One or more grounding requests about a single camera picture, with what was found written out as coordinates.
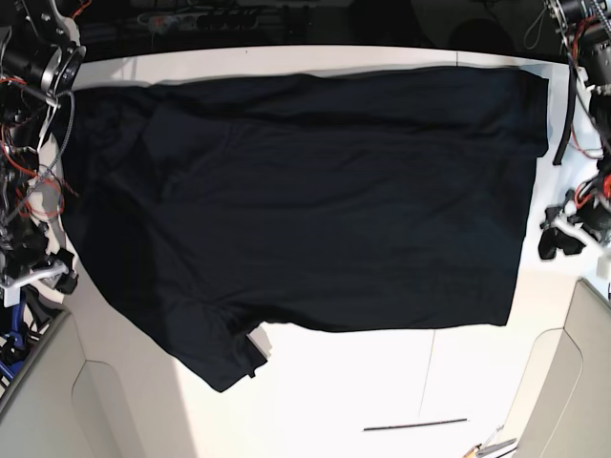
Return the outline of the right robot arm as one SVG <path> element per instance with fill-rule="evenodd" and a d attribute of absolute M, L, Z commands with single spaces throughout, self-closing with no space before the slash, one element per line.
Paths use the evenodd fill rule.
<path fill-rule="evenodd" d="M 75 16 L 59 1 L 1 4 L 1 298 L 17 305 L 25 287 L 43 281 L 73 290 L 72 256 L 49 251 L 47 230 L 64 209 L 69 185 L 57 164 L 70 136 L 57 141 L 55 156 L 43 146 L 53 121 L 74 116 L 72 86 L 86 49 Z"/>

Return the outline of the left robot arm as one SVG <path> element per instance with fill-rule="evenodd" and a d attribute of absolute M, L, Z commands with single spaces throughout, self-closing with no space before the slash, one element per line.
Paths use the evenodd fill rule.
<path fill-rule="evenodd" d="M 596 162 L 597 172 L 566 192 L 561 204 L 545 210 L 538 255 L 552 260 L 561 251 L 575 256 L 586 246 L 610 252 L 610 3 L 545 1 L 557 22 L 567 53 L 569 84 L 562 137 L 553 164 L 559 166 L 569 146 Z M 575 137 L 574 115 L 582 108 L 600 146 L 586 150 Z"/>

